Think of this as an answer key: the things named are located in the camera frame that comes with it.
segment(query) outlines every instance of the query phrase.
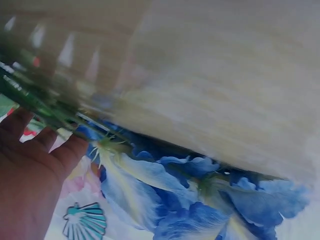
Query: light wooden surface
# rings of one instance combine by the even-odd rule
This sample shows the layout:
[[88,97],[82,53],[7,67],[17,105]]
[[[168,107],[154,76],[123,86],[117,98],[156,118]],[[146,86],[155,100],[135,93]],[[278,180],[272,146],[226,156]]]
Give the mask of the light wooden surface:
[[41,67],[68,75],[58,91],[86,110],[242,169],[316,178],[317,1],[4,2],[20,40],[46,26]]

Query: hand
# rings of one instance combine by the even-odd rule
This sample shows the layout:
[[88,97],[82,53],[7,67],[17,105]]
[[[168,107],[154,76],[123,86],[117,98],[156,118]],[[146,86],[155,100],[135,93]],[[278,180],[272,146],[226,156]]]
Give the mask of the hand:
[[19,108],[0,122],[0,239],[43,240],[62,184],[86,153],[72,135],[49,153],[57,135],[45,128],[20,142],[33,115]]

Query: flower petal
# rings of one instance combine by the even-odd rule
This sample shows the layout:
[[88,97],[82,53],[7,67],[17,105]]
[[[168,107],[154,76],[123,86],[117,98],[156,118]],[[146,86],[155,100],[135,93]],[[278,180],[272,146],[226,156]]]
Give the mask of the flower petal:
[[153,240],[215,239],[229,219],[228,215],[201,202],[169,213],[159,222]]
[[160,197],[151,186],[114,164],[108,151],[100,148],[99,154],[106,169],[101,190],[114,211],[124,222],[153,231],[167,211]]
[[133,160],[122,153],[117,164],[138,180],[155,188],[174,193],[183,208],[189,208],[197,200],[198,194],[185,188],[177,178],[166,172],[164,166],[159,163]]
[[302,211],[309,201],[304,196],[305,188],[296,187],[285,180],[261,181],[258,190],[242,190],[247,178],[242,178],[236,187],[222,191],[229,197],[238,212],[249,223],[266,228],[282,223],[283,217],[293,218]]
[[199,179],[203,178],[208,173],[217,171],[220,167],[219,163],[214,163],[209,157],[195,157],[191,159],[190,156],[186,158],[164,156],[157,162],[163,165],[177,164],[179,168],[187,174]]
[[228,223],[224,226],[215,240],[258,240],[258,238],[252,234],[244,221],[234,213]]

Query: finger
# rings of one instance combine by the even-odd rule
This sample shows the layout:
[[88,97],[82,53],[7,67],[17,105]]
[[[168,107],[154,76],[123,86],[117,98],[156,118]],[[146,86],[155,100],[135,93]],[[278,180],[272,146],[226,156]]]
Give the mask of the finger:
[[58,135],[56,132],[50,127],[45,127],[37,136],[29,141],[26,141],[24,144],[40,147],[48,153],[57,140],[57,136]]
[[66,174],[65,177],[72,172],[78,165],[80,159],[86,154],[88,145],[85,140],[72,135],[65,143],[50,153],[63,165]]
[[20,139],[33,116],[31,112],[19,107],[0,122],[0,128]]

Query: blue iris flower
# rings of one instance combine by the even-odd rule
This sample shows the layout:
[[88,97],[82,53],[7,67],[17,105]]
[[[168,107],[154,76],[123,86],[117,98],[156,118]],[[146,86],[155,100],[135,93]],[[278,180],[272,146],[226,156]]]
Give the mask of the blue iris flower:
[[[212,173],[218,179],[222,176],[218,162],[109,122],[104,124],[129,139],[135,159],[121,155],[122,165],[101,166],[102,193],[123,221],[153,232],[154,240],[214,236],[216,240],[239,236],[276,240],[275,227],[284,218],[295,217],[309,203],[303,186],[286,180],[261,180],[258,173],[230,168],[229,175],[223,176],[227,181],[207,191],[207,201],[203,202],[210,206],[205,205],[198,192],[189,189],[189,182],[193,178],[204,181]],[[78,131],[101,140],[87,127]],[[91,159],[93,149],[90,145],[87,152]]]

